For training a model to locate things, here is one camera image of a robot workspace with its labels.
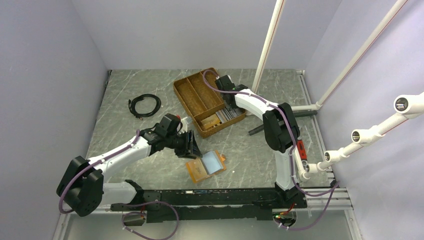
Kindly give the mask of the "gold credit card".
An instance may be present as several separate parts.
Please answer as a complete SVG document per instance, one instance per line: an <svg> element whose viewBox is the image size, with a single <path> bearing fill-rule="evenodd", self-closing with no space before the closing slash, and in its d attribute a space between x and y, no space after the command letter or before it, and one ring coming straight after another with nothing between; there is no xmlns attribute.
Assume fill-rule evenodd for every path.
<svg viewBox="0 0 424 240"><path fill-rule="evenodd" d="M188 173L191 177L191 180L194 183L198 183L198 182L204 180L208 176L208 173L207 173L201 159L199 159L199 158L192 159L192 160L188 161L185 165L186 165Z"/></svg>

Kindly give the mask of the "orange leather card holder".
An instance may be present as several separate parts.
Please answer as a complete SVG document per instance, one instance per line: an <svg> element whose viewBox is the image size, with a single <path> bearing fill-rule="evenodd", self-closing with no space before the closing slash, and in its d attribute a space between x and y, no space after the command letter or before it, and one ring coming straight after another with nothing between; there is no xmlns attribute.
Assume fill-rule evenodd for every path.
<svg viewBox="0 0 424 240"><path fill-rule="evenodd" d="M225 161L227 160L226 156L222 153L219 153L217 150L209 151L205 153L203 157L196 159L201 159L201 162L204 165L204 168L208 174L205 179L217 175L227 169L225 165Z"/></svg>

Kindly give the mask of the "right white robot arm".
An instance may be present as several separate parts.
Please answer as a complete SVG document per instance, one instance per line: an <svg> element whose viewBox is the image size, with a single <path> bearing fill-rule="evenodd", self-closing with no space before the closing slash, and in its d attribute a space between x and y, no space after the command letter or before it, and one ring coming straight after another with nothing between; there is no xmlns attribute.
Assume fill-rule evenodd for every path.
<svg viewBox="0 0 424 240"><path fill-rule="evenodd" d="M217 77L215 84L227 104L262 119L265 141L275 156L275 200L280 207L289 207L299 193L293 158L300 130L291 106L268 101L243 84L235 85L229 75Z"/></svg>

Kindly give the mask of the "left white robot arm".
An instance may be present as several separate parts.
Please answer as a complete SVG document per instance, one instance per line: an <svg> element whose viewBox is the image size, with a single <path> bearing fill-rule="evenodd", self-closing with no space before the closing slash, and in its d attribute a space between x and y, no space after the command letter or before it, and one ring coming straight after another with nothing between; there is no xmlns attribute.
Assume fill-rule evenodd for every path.
<svg viewBox="0 0 424 240"><path fill-rule="evenodd" d="M59 212L75 212L85 217L104 205L139 209L144 203L141 186L132 180L119 183L109 180L119 170L164 149L172 149L183 159L203 156L186 119L167 113L153 127L138 129L129 141L106 153L88 159L73 158L56 189Z"/></svg>

